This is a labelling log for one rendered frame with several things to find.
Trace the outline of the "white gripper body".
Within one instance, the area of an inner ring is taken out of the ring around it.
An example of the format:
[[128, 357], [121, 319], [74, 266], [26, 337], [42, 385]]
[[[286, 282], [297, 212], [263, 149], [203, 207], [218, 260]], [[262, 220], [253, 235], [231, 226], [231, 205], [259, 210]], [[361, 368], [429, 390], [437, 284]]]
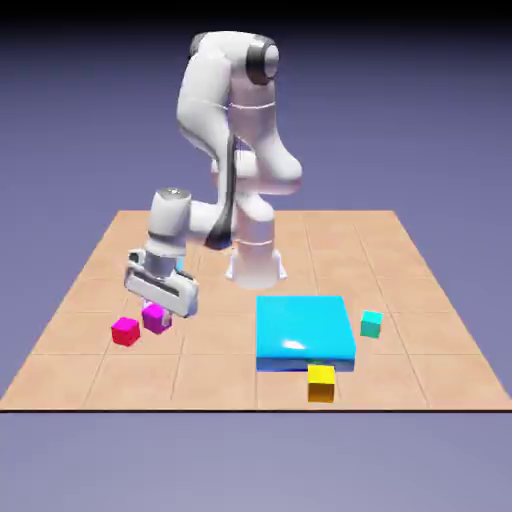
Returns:
[[141, 265], [130, 262], [124, 285], [128, 291], [180, 317], [197, 313], [199, 283], [188, 274], [172, 270], [167, 277], [155, 277]]

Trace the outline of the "small magenta cube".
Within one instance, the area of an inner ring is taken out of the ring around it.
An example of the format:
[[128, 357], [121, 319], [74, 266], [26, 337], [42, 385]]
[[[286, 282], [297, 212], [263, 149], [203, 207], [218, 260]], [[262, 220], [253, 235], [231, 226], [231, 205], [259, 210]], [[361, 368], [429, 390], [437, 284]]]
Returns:
[[172, 315], [156, 303], [143, 308], [142, 320], [144, 328], [154, 334], [161, 334], [172, 325]]

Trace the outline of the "small red cube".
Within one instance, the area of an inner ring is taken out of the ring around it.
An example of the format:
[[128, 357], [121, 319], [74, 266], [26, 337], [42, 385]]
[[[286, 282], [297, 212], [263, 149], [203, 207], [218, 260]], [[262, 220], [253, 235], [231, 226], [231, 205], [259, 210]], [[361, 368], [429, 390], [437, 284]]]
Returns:
[[120, 317], [111, 326], [111, 335], [115, 344], [129, 347], [140, 338], [139, 321], [133, 318]]

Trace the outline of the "small yellow cube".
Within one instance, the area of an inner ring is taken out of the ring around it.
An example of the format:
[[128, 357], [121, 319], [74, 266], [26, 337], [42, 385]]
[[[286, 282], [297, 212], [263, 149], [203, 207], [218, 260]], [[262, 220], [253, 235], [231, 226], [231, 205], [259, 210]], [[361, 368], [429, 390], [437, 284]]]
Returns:
[[333, 366], [309, 364], [307, 378], [309, 402], [332, 403], [334, 401], [336, 372]]

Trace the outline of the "small teal cube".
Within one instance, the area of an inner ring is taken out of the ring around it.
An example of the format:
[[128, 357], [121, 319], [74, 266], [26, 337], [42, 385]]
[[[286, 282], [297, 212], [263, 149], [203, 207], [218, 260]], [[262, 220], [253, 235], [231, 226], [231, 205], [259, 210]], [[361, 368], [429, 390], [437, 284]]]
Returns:
[[382, 313], [365, 310], [361, 318], [360, 335], [378, 339], [381, 333], [382, 321]]

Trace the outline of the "large cyan box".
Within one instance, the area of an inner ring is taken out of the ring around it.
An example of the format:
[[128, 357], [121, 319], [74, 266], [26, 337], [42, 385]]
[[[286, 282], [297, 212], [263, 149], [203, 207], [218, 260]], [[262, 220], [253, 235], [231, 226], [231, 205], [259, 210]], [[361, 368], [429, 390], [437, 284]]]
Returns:
[[256, 368], [305, 371], [310, 364], [354, 369], [356, 343], [340, 296], [259, 296]]

